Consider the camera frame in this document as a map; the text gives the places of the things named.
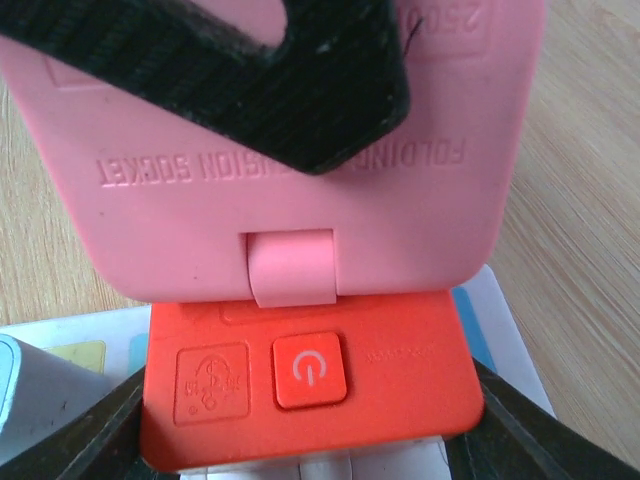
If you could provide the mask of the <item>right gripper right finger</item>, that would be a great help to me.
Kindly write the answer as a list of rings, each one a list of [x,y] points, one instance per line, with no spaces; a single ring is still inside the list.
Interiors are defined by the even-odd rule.
[[[639,477],[638,469],[562,424],[479,361],[474,366],[485,407],[477,426],[447,440],[453,479]]]

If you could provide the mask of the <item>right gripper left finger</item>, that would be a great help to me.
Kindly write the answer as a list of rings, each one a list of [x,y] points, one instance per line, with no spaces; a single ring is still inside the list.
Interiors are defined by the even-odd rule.
[[[67,426],[1,467],[3,479],[148,479],[139,431],[140,368]]]

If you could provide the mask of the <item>white power strip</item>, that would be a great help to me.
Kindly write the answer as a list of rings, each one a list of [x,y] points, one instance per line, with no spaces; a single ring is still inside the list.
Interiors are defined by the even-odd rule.
[[[454,288],[475,359],[538,406],[553,410],[529,352],[489,267]],[[107,377],[112,389],[146,362],[149,307],[6,326],[3,334]],[[447,479],[445,446],[418,442],[394,451],[222,473],[224,479]]]

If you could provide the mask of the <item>red cube adapter plug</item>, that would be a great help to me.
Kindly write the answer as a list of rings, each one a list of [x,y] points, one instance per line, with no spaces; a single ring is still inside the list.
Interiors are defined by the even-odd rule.
[[[140,450],[162,472],[453,436],[483,410],[447,291],[151,309]]]

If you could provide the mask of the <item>pink folding socket plug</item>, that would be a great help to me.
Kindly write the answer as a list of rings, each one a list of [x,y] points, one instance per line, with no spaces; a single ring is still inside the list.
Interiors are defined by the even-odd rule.
[[[400,1],[411,107],[311,176],[9,38],[1,73],[94,267],[146,302],[440,290],[498,238],[542,1]]]

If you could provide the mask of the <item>black usb plug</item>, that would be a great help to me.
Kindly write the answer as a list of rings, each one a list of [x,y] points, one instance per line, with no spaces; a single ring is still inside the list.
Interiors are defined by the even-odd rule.
[[[388,1],[287,1],[268,46],[190,1],[5,1],[1,32],[307,175],[397,128],[410,87]]]

